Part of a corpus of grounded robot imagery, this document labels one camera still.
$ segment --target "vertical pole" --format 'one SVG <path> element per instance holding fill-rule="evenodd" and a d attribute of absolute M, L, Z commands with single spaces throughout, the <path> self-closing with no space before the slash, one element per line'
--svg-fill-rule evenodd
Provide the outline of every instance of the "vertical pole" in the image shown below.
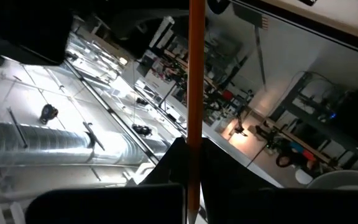
<path fill-rule="evenodd" d="M 13 202 L 10 208 L 14 224 L 25 224 L 24 212 L 21 205 L 18 202 Z"/>
<path fill-rule="evenodd" d="M 188 221 L 194 224 L 200 207 L 200 149 L 203 130 L 205 0 L 190 0 L 187 144 L 190 147 Z"/>

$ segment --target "pipe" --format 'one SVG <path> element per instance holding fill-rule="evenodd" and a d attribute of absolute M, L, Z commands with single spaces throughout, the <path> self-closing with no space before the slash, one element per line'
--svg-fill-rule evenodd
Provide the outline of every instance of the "pipe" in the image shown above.
<path fill-rule="evenodd" d="M 145 154 L 126 134 L 97 133 L 106 151 L 95 145 L 86 132 L 20 124 L 28 147 L 23 148 L 11 123 L 0 122 L 0 167 L 60 164 L 140 164 Z"/>
<path fill-rule="evenodd" d="M 203 141 L 205 0 L 190 0 L 187 145 L 190 148 L 188 221 L 194 224 L 200 207 L 200 150 Z"/>

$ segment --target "white wall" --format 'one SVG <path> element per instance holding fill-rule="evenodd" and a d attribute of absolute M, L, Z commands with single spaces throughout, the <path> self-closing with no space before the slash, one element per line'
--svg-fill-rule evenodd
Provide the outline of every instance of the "white wall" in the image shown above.
<path fill-rule="evenodd" d="M 358 0 L 319 0 L 309 7 L 294 0 L 263 0 L 358 36 Z"/>
<path fill-rule="evenodd" d="M 268 115 L 280 97 L 301 77 L 300 71 L 321 73 L 335 83 L 358 88 L 358 52 L 270 18 L 269 29 L 260 30 L 266 91 L 256 52 L 233 79 L 242 89 L 256 93 L 250 107 Z"/>

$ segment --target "cable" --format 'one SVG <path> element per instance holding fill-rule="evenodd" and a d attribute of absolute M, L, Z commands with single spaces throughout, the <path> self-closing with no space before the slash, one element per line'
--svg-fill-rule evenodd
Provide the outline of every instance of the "cable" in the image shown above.
<path fill-rule="evenodd" d="M 327 82 L 329 82 L 329 83 L 335 85 L 335 83 L 333 83 L 329 78 L 325 77 L 324 75 L 322 75 L 322 74 L 320 74 L 320 73 L 318 73 L 318 72 L 314 72 L 314 71 L 300 71 L 300 72 L 310 73 L 310 74 L 312 74 L 312 75 L 318 75 L 318 76 L 320 76 L 321 78 L 325 79 Z"/>
<path fill-rule="evenodd" d="M 279 104 L 281 98 L 283 98 L 284 94 L 285 94 L 285 93 L 287 92 L 287 90 L 290 88 L 291 83 L 293 82 L 293 80 L 295 79 L 295 77 L 296 77 L 297 75 L 299 75 L 300 73 L 305 74 L 305 71 L 296 72 L 296 73 L 294 74 L 294 76 L 292 76 L 291 81 L 289 82 L 287 88 L 284 90 L 283 94 L 281 94 L 281 96 L 279 97 L 279 99 L 277 100 L 277 102 L 274 104 L 273 108 L 268 112 L 268 114 L 272 114 L 272 111 L 275 110 L 275 108 L 276 108 L 276 106 Z"/>
<path fill-rule="evenodd" d="M 274 104 L 273 108 L 269 111 L 268 114 L 272 114 L 272 111 L 276 109 L 276 106 L 279 104 L 279 102 L 281 102 L 282 97 L 283 97 L 284 94 L 288 91 L 288 89 L 289 89 L 289 87 L 291 86 L 293 80 L 294 80 L 295 77 L 296 77 L 297 75 L 299 75 L 300 73 L 301 73 L 301 74 L 309 73 L 309 74 L 317 75 L 317 76 L 321 77 L 321 78 L 315 78 L 315 79 L 310 80 L 308 83 L 306 83 L 305 86 L 308 86 L 311 82 L 314 82 L 314 81 L 316 81 L 316 80 L 325 80 L 326 82 L 332 84 L 333 87 L 337 88 L 337 84 L 335 84 L 335 83 L 332 82 L 329 78 L 325 77 L 324 75 L 322 75 L 322 74 L 320 74 L 320 73 L 318 73 L 318 72 L 314 72 L 314 71 L 304 71 L 304 70 L 303 70 L 303 71 L 296 72 L 296 73 L 294 74 L 294 76 L 291 78 L 291 81 L 289 82 L 287 88 L 284 90 L 283 94 L 279 97 L 279 99 L 278 99 L 277 102 Z"/>
<path fill-rule="evenodd" d="M 132 75 L 133 75 L 133 86 L 135 86 L 136 80 L 135 80 L 135 65 L 132 63 Z M 134 120 L 133 123 L 135 124 L 136 121 L 136 99 L 134 98 Z"/>
<path fill-rule="evenodd" d="M 219 15 L 226 10 L 226 8 L 230 5 L 230 1 L 228 0 L 207 0 L 208 6 L 210 10 Z"/>

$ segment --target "wall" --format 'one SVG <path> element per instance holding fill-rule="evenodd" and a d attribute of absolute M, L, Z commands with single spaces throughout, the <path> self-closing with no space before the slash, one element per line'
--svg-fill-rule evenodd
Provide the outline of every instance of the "wall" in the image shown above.
<path fill-rule="evenodd" d="M 358 0 L 319 0 L 313 7 L 294 0 L 263 0 L 358 36 Z"/>
<path fill-rule="evenodd" d="M 231 4 L 220 15 L 214 14 L 207 4 L 205 14 L 210 21 L 209 28 L 212 34 L 219 34 L 222 32 L 243 43 L 243 46 L 237 55 L 239 59 L 242 59 L 245 55 L 255 49 L 254 26 L 234 15 Z"/>
<path fill-rule="evenodd" d="M 260 35 L 266 90 L 262 88 L 256 53 L 233 82 L 257 92 L 250 107 L 262 115 L 270 114 L 278 100 L 285 97 L 300 78 L 300 71 L 316 71 L 335 83 L 358 88 L 358 52 L 272 18 L 269 29 L 261 30 Z M 317 86 L 315 91 L 321 94 L 325 89 L 326 86 Z"/>

